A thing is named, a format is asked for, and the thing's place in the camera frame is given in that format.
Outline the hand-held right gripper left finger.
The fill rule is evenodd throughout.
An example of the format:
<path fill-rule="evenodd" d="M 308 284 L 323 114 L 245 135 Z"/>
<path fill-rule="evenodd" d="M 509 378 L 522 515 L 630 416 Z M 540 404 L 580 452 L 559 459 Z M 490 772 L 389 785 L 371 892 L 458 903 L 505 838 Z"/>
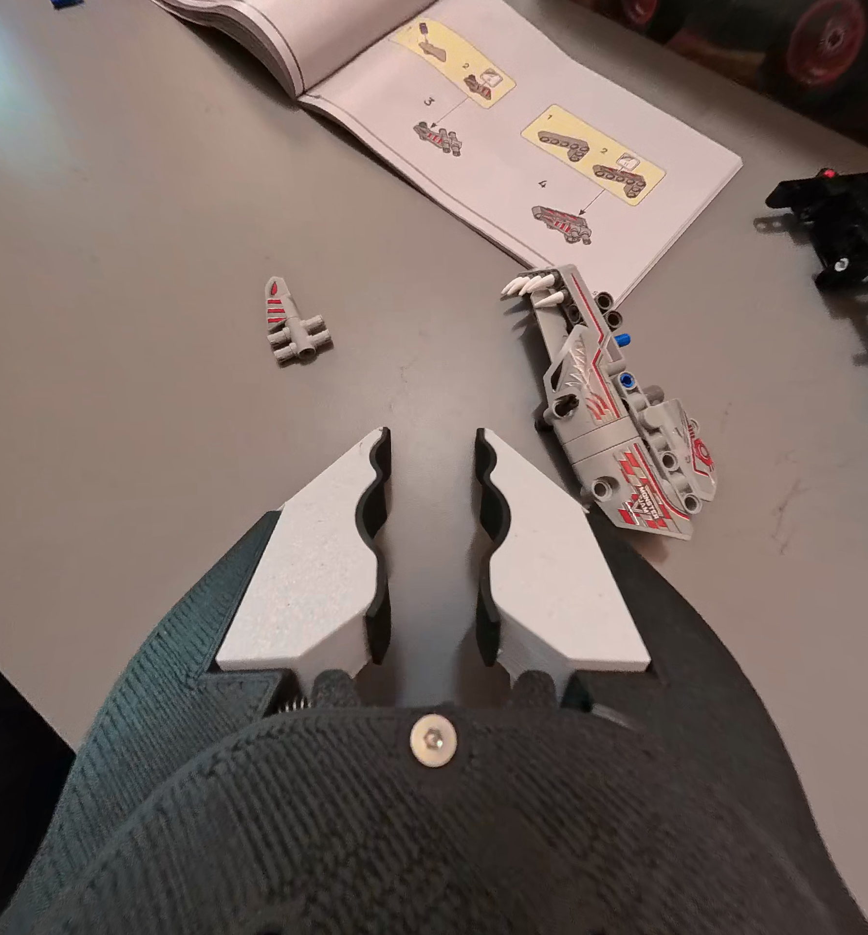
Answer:
<path fill-rule="evenodd" d="M 280 507 L 217 650 L 220 670 L 286 670 L 311 691 L 323 672 L 381 664 L 392 619 L 376 537 L 391 442 L 388 427 L 370 431 Z"/>

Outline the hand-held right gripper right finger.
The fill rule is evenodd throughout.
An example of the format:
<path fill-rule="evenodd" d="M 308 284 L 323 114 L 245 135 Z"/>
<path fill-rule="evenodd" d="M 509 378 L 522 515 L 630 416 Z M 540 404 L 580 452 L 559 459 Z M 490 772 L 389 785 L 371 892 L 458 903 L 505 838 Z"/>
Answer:
<path fill-rule="evenodd" d="M 577 672 L 641 673 L 650 653 L 586 510 L 498 434 L 474 442 L 480 526 L 475 639 L 517 682 L 542 672 L 562 695 Z"/>

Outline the printed toy set box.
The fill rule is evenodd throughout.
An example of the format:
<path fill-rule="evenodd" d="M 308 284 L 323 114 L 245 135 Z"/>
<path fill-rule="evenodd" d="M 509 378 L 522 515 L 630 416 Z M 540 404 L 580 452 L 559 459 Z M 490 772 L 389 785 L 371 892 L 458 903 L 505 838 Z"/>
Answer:
<path fill-rule="evenodd" d="M 582 1 L 868 147 L 868 1 Z"/>

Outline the small grey red-striped brick piece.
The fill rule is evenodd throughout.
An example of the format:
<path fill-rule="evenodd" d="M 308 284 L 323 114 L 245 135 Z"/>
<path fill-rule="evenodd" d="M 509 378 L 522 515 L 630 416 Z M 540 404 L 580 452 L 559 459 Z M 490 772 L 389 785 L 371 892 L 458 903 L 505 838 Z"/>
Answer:
<path fill-rule="evenodd" d="M 333 342 L 323 317 L 301 316 L 285 280 L 270 278 L 264 287 L 265 323 L 271 352 L 280 366 L 309 363 Z"/>

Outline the open instruction booklet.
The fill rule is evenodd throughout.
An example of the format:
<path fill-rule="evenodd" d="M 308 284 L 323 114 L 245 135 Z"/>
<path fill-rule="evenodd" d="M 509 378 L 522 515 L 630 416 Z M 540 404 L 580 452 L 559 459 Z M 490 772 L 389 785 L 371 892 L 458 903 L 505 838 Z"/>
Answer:
<path fill-rule="evenodd" d="M 620 304 L 742 158 L 500 1 L 167 1 L 528 267 Z"/>

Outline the person's black clothing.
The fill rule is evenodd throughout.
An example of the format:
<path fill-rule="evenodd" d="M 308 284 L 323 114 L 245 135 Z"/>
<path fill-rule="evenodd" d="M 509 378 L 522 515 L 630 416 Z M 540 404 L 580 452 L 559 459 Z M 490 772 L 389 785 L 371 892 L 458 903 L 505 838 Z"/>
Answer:
<path fill-rule="evenodd" d="M 42 842 L 74 758 L 0 672 L 0 916 Z"/>

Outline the black toy chassis assembly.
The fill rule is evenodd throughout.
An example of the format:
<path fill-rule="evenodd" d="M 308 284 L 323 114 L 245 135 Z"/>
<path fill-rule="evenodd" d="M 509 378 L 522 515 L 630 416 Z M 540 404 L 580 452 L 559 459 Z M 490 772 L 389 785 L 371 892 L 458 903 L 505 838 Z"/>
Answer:
<path fill-rule="evenodd" d="M 810 178 L 780 181 L 765 205 L 772 214 L 755 218 L 755 229 L 809 243 L 820 265 L 814 276 L 819 292 L 868 283 L 868 172 L 823 168 Z"/>

